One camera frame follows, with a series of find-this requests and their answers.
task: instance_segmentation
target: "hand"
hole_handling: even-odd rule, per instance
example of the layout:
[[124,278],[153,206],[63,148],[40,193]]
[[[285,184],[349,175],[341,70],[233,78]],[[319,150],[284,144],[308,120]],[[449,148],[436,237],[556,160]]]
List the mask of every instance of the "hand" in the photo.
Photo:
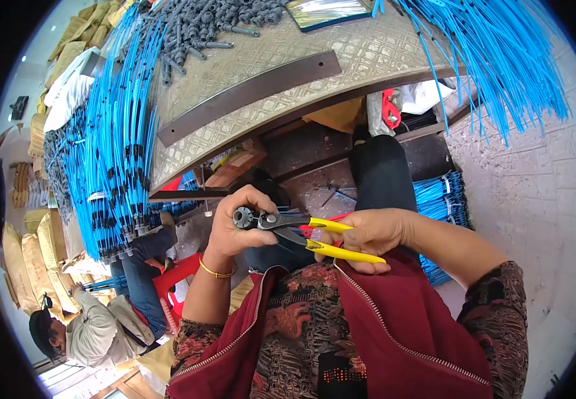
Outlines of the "hand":
[[226,262],[246,248],[277,244],[277,238],[272,232],[261,231],[258,228],[242,230],[235,226],[232,214],[240,206],[246,205],[254,207],[257,211],[278,213],[277,206],[270,197],[251,185],[226,196],[215,211],[205,257],[209,255],[214,262]]
[[[351,251],[369,253],[381,256],[384,253],[404,243],[404,233],[408,229],[406,216],[410,211],[404,209],[367,209],[349,214],[339,221],[344,225],[352,226],[343,234],[324,232],[321,242],[333,244],[344,241],[344,248]],[[317,262],[324,259],[324,255],[315,254]],[[359,273],[366,275],[379,275],[390,271],[385,263],[350,262],[348,264]]]
[[84,285],[82,283],[75,283],[75,285],[71,287],[71,296],[74,298],[80,291],[84,291]]

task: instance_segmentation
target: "red plastic stool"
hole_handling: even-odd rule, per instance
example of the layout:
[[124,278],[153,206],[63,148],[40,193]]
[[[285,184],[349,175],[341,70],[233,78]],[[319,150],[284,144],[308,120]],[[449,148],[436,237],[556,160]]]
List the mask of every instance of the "red plastic stool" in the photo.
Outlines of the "red plastic stool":
[[175,335],[179,333],[181,311],[184,308],[184,302],[179,302],[177,297],[168,292],[168,290],[186,277],[196,274],[197,269],[199,269],[198,253],[186,259],[175,261],[175,267],[172,270],[153,279],[153,284],[155,284],[155,290],[157,291],[157,296],[160,299],[160,304],[166,315],[169,329]]

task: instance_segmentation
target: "zipper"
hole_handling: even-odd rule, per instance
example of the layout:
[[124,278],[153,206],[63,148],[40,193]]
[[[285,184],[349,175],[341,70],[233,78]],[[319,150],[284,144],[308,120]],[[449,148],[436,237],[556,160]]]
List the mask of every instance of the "zipper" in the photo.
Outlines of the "zipper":
[[[252,324],[250,325],[250,327],[246,328],[246,331],[244,331],[241,335],[239,335],[237,337],[237,339],[235,339],[233,342],[231,342],[227,347],[221,349],[219,352],[217,352],[216,354],[212,355],[211,357],[202,360],[199,363],[195,363],[192,366],[186,367],[184,369],[178,370],[177,372],[175,372],[175,374],[173,374],[171,376],[171,379],[168,380],[168,382],[166,383],[166,387],[168,387],[169,385],[171,385],[171,382],[173,381],[173,379],[176,379],[177,377],[188,373],[189,371],[193,371],[196,370],[202,366],[207,365],[208,363],[211,363],[212,361],[214,361],[215,359],[223,356],[226,352],[228,352],[230,349],[232,349],[235,344],[248,332],[250,331],[250,329],[255,325],[255,323],[257,322],[257,318],[259,317],[259,306],[261,304],[261,296],[263,293],[263,289],[264,289],[264,279],[266,278],[266,275],[268,274],[268,270],[266,270],[266,272],[264,273],[263,277],[261,277],[261,283],[259,286],[259,298],[257,299],[257,305],[255,306],[255,318],[252,320]],[[257,271],[249,271],[250,274],[258,274],[260,275],[261,273],[257,272]]]
[[386,334],[388,335],[388,337],[392,340],[392,342],[394,342],[396,344],[396,346],[398,346],[401,350],[403,350],[405,353],[416,356],[416,357],[420,357],[421,359],[424,360],[429,360],[431,362],[437,363],[437,364],[441,364],[442,366],[445,366],[449,369],[452,369],[458,373],[461,373],[463,375],[465,375],[466,377],[470,377],[471,379],[475,380],[476,382],[480,382],[483,385],[489,385],[490,382],[482,379],[481,377],[479,377],[478,375],[471,373],[470,371],[467,371],[459,366],[457,366],[456,364],[452,364],[449,361],[443,360],[443,359],[439,359],[438,357],[434,357],[431,355],[426,355],[420,352],[417,352],[416,350],[412,350],[408,347],[403,346],[399,341],[397,341],[392,334],[390,334],[390,332],[388,331],[388,328],[386,327],[386,324],[383,321],[383,317],[381,316],[381,312],[379,311],[379,309],[377,308],[377,305],[374,303],[374,301],[372,300],[372,298],[368,295],[368,293],[361,287],[361,285],[359,285],[356,281],[354,281],[349,275],[346,274],[345,271],[341,270],[341,267],[337,266],[337,259],[335,258],[335,260],[333,261],[333,265],[335,265],[335,267],[337,268],[337,270],[340,271],[340,273],[343,275],[343,277],[350,283],[353,285],[353,287],[359,291],[359,293],[361,295],[364,296],[364,298],[368,301],[368,304],[372,307],[372,310],[374,311],[375,315],[377,316],[377,318],[379,319],[379,322],[381,323],[381,327],[383,328],[383,330],[386,332]]

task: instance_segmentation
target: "blue jeans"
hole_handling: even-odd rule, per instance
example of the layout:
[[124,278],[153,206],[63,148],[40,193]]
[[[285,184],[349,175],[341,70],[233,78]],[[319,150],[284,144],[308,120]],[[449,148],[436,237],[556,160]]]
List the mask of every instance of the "blue jeans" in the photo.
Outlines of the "blue jeans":
[[166,330],[166,316],[153,284],[153,279],[160,275],[160,271],[144,261],[172,247],[172,232],[163,227],[155,234],[134,239],[132,245],[133,256],[110,264],[110,274],[113,277],[126,276],[128,285],[115,292],[117,295],[125,295],[142,312],[155,339],[160,339]]

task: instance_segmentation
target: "black trousers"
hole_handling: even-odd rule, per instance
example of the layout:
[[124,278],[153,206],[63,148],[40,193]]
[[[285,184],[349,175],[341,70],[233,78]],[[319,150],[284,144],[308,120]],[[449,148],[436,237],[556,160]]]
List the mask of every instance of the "black trousers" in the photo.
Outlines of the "black trousers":
[[[355,146],[348,159],[357,187],[355,211],[364,209],[400,208],[417,212],[416,197],[412,186],[410,168],[404,148],[394,137],[380,135],[368,138]],[[260,173],[252,185],[265,193],[276,205],[289,205],[283,187]],[[281,265],[290,272],[315,263],[314,253],[291,241],[278,237],[278,245],[247,248],[242,255],[248,266],[264,272],[269,267]],[[411,255],[418,255],[405,248]]]

